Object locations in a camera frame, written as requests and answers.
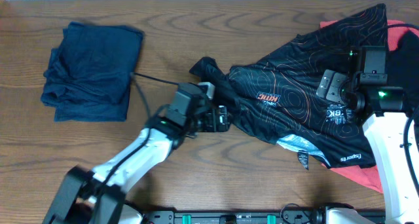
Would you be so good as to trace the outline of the black orange contour-pattern shirt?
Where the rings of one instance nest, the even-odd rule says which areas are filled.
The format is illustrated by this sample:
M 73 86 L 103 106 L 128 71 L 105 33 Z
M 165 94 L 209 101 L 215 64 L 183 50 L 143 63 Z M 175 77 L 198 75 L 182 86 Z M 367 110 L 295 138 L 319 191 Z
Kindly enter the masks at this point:
M 306 153 L 328 168 L 375 165 L 373 151 L 354 112 L 316 91 L 326 70 L 353 69 L 350 50 L 361 42 L 386 46 L 387 33 L 372 32 L 388 23 L 378 4 L 290 42 L 249 65 L 223 73 L 213 58 L 201 58 L 191 73 L 215 86 L 214 102 L 233 124 L 261 141 Z

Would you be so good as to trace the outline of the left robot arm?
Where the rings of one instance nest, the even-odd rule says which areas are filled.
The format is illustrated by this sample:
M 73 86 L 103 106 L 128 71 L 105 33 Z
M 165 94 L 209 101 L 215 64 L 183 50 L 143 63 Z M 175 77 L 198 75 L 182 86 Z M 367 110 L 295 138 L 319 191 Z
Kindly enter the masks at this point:
M 43 222 L 142 223 L 143 214 L 126 201 L 131 188 L 185 138 L 229 129 L 226 107 L 212 105 L 214 92 L 209 82 L 179 83 L 172 103 L 150 116 L 119 154 L 91 170 L 76 166 L 66 173 Z

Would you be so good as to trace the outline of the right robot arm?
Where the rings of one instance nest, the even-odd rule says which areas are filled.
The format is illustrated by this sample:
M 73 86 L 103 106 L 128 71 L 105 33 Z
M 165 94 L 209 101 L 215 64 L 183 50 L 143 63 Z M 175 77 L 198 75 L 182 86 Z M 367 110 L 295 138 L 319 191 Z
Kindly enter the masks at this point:
M 413 120 L 417 109 L 406 92 L 388 84 L 386 47 L 352 47 L 347 72 L 327 70 L 317 96 L 355 112 L 373 151 L 385 201 L 385 223 L 418 222 L 418 152 Z

